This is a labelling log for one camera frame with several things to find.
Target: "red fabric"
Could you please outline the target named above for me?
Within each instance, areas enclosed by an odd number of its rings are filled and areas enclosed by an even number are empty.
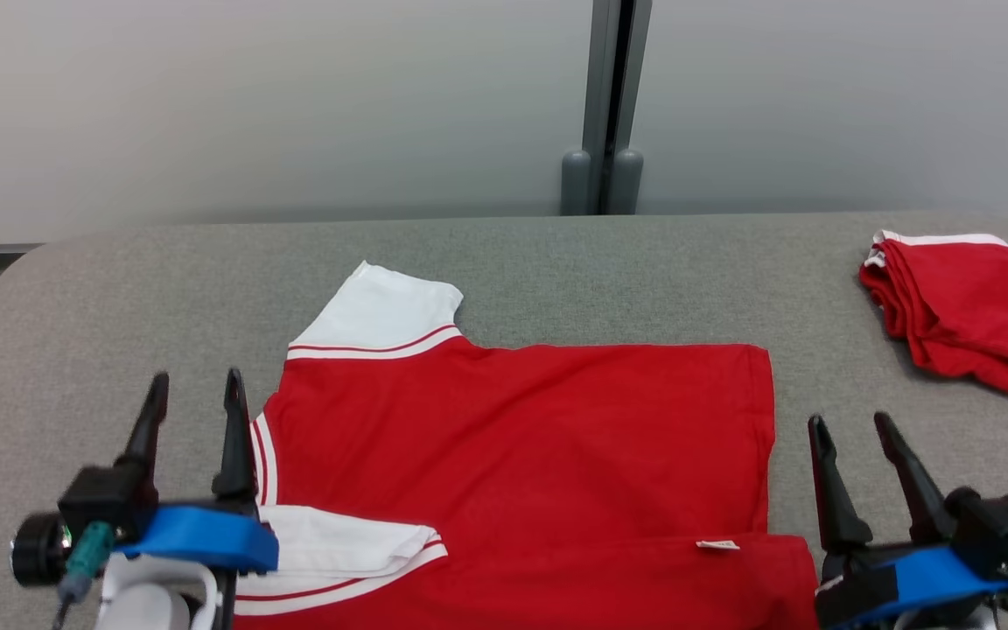
[[[907,340],[912,362],[1008,392],[1008,247],[895,240],[873,247],[885,266],[864,264],[861,282],[883,306],[889,335]]]
[[[265,407],[277,503],[434,527],[448,557],[237,630],[812,629],[803,539],[768,535],[761,348],[464,338],[295,359]],[[728,539],[740,549],[696,541]]]

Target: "gray fabric surface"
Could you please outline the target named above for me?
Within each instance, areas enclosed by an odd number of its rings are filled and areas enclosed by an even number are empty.
[[[459,326],[481,346],[768,348],[772,530],[804,535],[812,550],[805,420],[815,411],[881,540],[906,537],[908,517],[873,410],[892,412],[944,490],[1008,492],[1007,395],[919,374],[857,282],[878,228],[1008,240],[1008,221],[985,216],[867,213],[164,228],[39,248],[0,280],[0,627],[51,618],[52,593],[13,584],[5,545],[77,468],[123,446],[153,372],[172,379],[157,486],[165,497],[207,494],[228,367],[243,370],[259,409],[285,344],[361,259],[456,284]]]

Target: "folded red garment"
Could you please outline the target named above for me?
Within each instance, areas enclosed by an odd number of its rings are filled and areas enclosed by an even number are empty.
[[[912,362],[973,375],[1008,392],[1008,244],[991,235],[901,236],[883,230],[861,282],[905,339]]]

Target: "clothing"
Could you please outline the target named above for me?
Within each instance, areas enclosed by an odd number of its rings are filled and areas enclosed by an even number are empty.
[[[912,363],[973,375],[1008,392],[1008,244],[992,235],[902,236],[883,230],[859,272],[905,339]]]
[[[480,348],[461,298],[365,262],[290,344],[253,425],[280,572],[237,630],[815,626],[764,350]]]

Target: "red stripe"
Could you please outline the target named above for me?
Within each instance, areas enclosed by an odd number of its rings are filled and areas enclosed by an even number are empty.
[[[396,346],[395,348],[350,348],[342,346],[291,346],[290,350],[351,350],[353,352],[395,352],[396,350],[403,350],[404,348],[409,348],[414,346],[416,343],[423,343],[423,341],[432,338],[445,331],[446,329],[456,329],[455,324],[446,324],[445,327],[428,332],[428,334],[420,336],[410,343],[404,343],[403,346]]]
[[[259,505],[267,505],[267,485],[269,484],[267,480],[267,451],[263,451],[263,434],[259,430],[259,420],[255,420],[252,425],[255,427],[255,442],[259,443],[259,463],[263,469],[263,487],[259,489]]]
[[[422,549],[428,549],[434,545],[440,545],[442,539],[431,540],[422,546]],[[280,602],[282,600],[292,600],[294,598],[307,598],[309,595],[318,594],[328,594],[329,591],[336,591],[337,589],[344,589],[345,587],[351,587],[357,582],[364,582],[365,578],[356,578],[353,580],[348,580],[340,584],[334,584],[332,587],[322,587],[322,589],[313,589],[312,591],[300,591],[298,594],[281,594],[281,595],[237,595],[237,600],[243,600],[245,602]]]

